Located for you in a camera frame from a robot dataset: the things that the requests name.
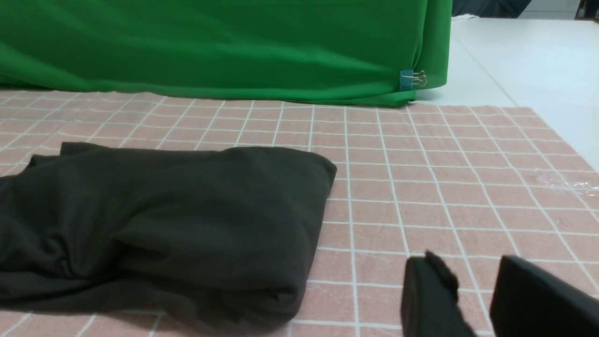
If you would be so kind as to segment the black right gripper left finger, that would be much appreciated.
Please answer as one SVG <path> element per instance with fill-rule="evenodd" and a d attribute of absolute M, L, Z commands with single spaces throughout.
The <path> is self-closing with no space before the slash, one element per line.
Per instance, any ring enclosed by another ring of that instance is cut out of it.
<path fill-rule="evenodd" d="M 431 251 L 407 259 L 401 318 L 405 337 L 475 337 L 459 306 L 458 278 Z"/>

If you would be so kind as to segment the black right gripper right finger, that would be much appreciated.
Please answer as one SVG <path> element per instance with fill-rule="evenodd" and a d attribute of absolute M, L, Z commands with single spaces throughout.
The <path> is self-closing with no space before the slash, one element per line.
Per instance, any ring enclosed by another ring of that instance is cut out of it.
<path fill-rule="evenodd" d="M 597 337 L 598 299 L 533 263 L 502 256 L 490 320 L 497 337 Z"/>

